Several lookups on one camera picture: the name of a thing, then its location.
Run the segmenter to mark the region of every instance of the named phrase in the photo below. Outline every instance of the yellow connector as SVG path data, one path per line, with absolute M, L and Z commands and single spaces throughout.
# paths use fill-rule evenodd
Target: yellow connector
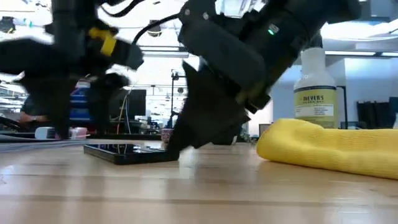
M 98 28 L 91 28 L 88 35 L 92 38 L 100 38 L 103 41 L 101 53 L 110 57 L 113 53 L 116 42 L 118 41 L 109 30 L 100 30 Z
M 11 34 L 12 32 L 14 32 L 15 30 L 14 30 L 14 28 L 10 28 L 8 31 L 7 31 L 7 34 Z

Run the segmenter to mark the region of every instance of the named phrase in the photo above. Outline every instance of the white wall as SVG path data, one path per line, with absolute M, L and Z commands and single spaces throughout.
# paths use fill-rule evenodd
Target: white wall
M 398 58 L 346 58 L 328 67 L 334 77 L 346 76 L 348 121 L 357 121 L 357 101 L 387 102 L 398 96 Z M 300 78 L 300 66 L 288 69 L 271 91 L 273 119 L 293 118 L 293 85 Z M 338 90 L 339 120 L 344 120 L 343 94 Z
M 357 121 L 357 101 L 387 102 L 394 95 L 393 60 L 346 58 L 348 121 Z
M 301 77 L 301 65 L 289 68 L 271 90 L 273 121 L 294 117 L 293 86 Z

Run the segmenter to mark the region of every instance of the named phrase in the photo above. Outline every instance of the white container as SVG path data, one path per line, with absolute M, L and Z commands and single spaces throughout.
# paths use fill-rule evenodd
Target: white container
M 392 128 L 398 129 L 398 113 L 396 113 L 396 121 L 394 122 L 394 125 Z
M 294 85 L 295 118 L 338 127 L 336 82 L 326 70 L 325 51 L 320 47 L 301 54 L 302 77 Z

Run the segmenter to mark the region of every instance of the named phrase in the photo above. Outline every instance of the black cable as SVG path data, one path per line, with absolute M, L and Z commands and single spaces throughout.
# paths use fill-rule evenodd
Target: black cable
M 171 21 L 171 20 L 173 20 L 173 19 L 178 19 L 178 14 L 174 14 L 174 15 L 171 15 L 171 16 L 167 16 L 167 17 L 165 17 L 165 18 L 163 18 L 163 19 L 161 19 L 161 20 L 159 20 L 159 21 L 153 22 L 153 23 L 149 24 L 148 26 L 145 26 L 144 28 L 142 28 L 142 29 L 138 32 L 138 34 L 135 36 L 135 38 L 134 38 L 134 40 L 132 41 L 132 43 L 133 43 L 133 44 L 137 44 L 138 39 L 139 39 L 142 35 L 144 35 L 148 30 L 154 28 L 155 26 L 160 26 L 161 24 L 163 24 L 163 23 L 165 23 L 165 22 L 168 22 L 168 21 Z
M 127 98 L 126 98 L 126 116 L 125 116 L 125 121 L 127 121 L 127 128 L 128 128 L 129 134 L 131 134 L 130 118 L 129 118 L 129 112 L 130 112 L 129 101 L 130 101 L 130 91 L 127 94 Z
M 389 34 L 392 34 L 393 32 L 397 31 L 398 29 L 393 29 L 392 31 L 388 32 Z
M 122 11 L 114 13 L 114 14 L 108 12 L 103 6 L 100 6 L 100 7 L 105 12 L 105 14 L 107 14 L 108 16 L 120 18 L 120 17 L 127 15 L 129 12 L 132 11 L 132 9 L 134 9 L 134 7 L 136 7 L 139 3 L 143 2 L 143 1 L 145 1 L 145 0 L 133 0 Z

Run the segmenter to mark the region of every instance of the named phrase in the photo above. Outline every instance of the ceiling light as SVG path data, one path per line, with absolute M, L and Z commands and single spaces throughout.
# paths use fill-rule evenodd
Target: ceiling light
M 189 58 L 188 52 L 143 51 L 144 57 Z
M 341 56 L 373 56 L 375 52 L 355 52 L 355 51 L 334 51 L 326 50 L 326 55 L 341 55 Z
M 321 35 L 325 39 L 357 39 L 377 34 L 373 26 L 365 22 L 340 22 L 337 24 L 326 23 L 321 28 Z
M 166 47 L 166 46 L 139 46 L 143 51 L 181 51 L 180 47 Z
M 383 57 L 398 57 L 398 52 L 384 52 L 381 54 Z
M 150 20 L 149 24 L 153 24 L 155 22 L 157 22 L 159 20 Z M 160 37 L 162 35 L 162 28 L 160 28 L 160 26 L 155 26 L 153 28 L 150 28 L 147 33 L 151 36 L 151 37 Z

